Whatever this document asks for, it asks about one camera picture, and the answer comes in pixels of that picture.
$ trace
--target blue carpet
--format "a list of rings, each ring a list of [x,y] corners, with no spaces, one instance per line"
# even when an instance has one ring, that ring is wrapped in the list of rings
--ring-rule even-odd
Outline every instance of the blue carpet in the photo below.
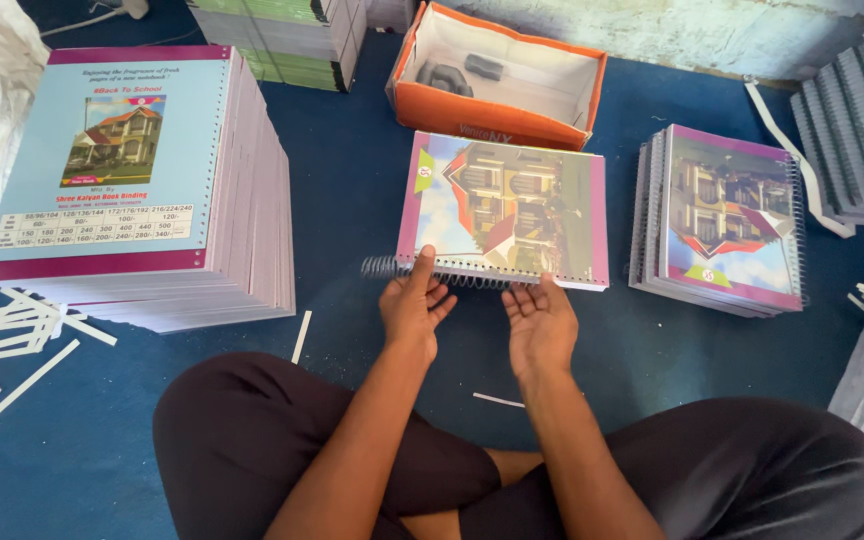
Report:
[[[23,0],[40,28],[87,19],[83,2]],[[188,34],[181,0],[155,2],[141,21],[117,17],[50,36],[53,47],[137,45]],[[202,43],[198,32],[174,43]],[[369,32],[350,94],[263,84],[269,116],[289,155],[295,289],[311,325],[299,362],[357,387],[382,344],[382,283],[362,280],[366,256],[394,252],[412,144],[382,88],[400,36]],[[796,137],[787,92],[762,88],[778,125]],[[823,408],[864,316],[846,293],[864,282],[864,227],[842,240],[808,223],[812,304],[803,313],[746,320],[628,288],[631,211],[639,146],[669,123],[774,144],[742,84],[612,58],[595,134],[585,150],[607,158],[611,288],[570,293],[581,323],[575,376],[606,430],[680,403],[756,395]],[[458,290],[438,330],[438,359],[416,408],[478,444],[534,449],[525,412],[473,392],[518,401],[508,368],[498,293]],[[0,294],[0,306],[6,298]],[[0,360],[3,396],[72,338],[81,346],[0,415],[0,538],[175,537],[162,495],[151,418],[165,387],[188,366],[226,351],[289,358],[301,316],[156,335],[90,321],[119,338],[111,348],[74,330],[41,354]]]

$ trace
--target hand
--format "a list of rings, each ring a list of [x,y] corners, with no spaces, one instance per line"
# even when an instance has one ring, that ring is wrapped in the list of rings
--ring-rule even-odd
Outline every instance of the hand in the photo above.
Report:
[[[569,374],[579,321],[552,275],[542,274],[538,285],[513,284],[502,292],[502,304],[511,326],[511,371],[519,383],[549,370]]]
[[[435,360],[439,345],[435,328],[455,308],[458,299],[448,295],[449,288],[432,276],[435,248],[422,248],[412,266],[412,274],[389,281],[378,299],[385,322],[385,346],[401,347],[428,367]]]

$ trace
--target purple border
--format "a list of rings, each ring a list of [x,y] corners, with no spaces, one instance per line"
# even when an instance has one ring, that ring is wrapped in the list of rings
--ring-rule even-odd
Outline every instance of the purple border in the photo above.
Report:
[[[412,141],[412,162],[409,164],[409,180],[405,186],[405,202],[402,204],[402,224],[398,229],[398,247],[395,250],[396,259],[400,263],[410,263],[416,254],[416,235],[419,233],[419,210],[423,197],[416,191],[416,174],[419,173],[419,151],[428,144],[431,135],[425,131],[416,131]]]
[[[130,272],[188,270],[202,268],[205,260],[205,249],[0,260],[0,282]]]
[[[786,310],[791,310],[793,312],[802,311],[802,299],[792,294],[784,294],[774,290],[747,285],[745,283],[733,283],[732,287],[728,288],[715,283],[703,281],[702,279],[687,277],[685,275],[686,272],[678,266],[672,266],[669,264],[668,269],[669,278],[684,284],[700,286],[705,289],[724,292],[732,296],[748,298],[750,300],[755,300],[756,302],[761,302],[762,304],[775,306],[777,308],[785,308]]]
[[[170,60],[228,60],[226,45],[171,45],[165,47],[93,47],[55,49],[49,65],[102,62],[153,62]]]
[[[592,280],[609,286],[609,240],[606,234],[606,158],[589,156],[591,180]]]
[[[764,144],[749,142],[746,140],[738,140],[736,138],[728,138],[722,135],[706,133],[704,131],[687,128],[677,124],[672,124],[670,128],[670,138],[682,137],[692,141],[704,142],[705,144],[711,144],[712,146],[726,148],[728,150],[737,150],[753,156],[770,158],[779,162],[787,162],[789,160],[789,153],[782,148],[775,148],[773,146],[766,146]]]

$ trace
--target black pants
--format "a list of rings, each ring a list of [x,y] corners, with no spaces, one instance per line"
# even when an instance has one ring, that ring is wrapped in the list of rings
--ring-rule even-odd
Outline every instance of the black pants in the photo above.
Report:
[[[261,538],[352,398],[260,352],[180,375],[153,418],[179,538]],[[864,538],[864,434],[826,411],[706,399],[606,441],[670,540]],[[545,465],[500,489],[482,448],[413,413],[372,537],[412,538],[399,516],[453,509],[463,540],[566,537]]]

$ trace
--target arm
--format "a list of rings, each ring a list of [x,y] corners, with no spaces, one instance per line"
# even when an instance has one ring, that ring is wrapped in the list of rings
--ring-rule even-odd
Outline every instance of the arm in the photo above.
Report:
[[[572,378],[579,323],[566,292],[541,284],[502,293],[511,326],[511,368],[545,458],[568,537],[664,540],[666,535],[613,460]]]
[[[385,348],[278,510],[267,540],[372,535],[405,425],[438,351],[433,331],[456,303],[431,276],[434,258],[431,246],[422,248],[412,275],[382,293]]]

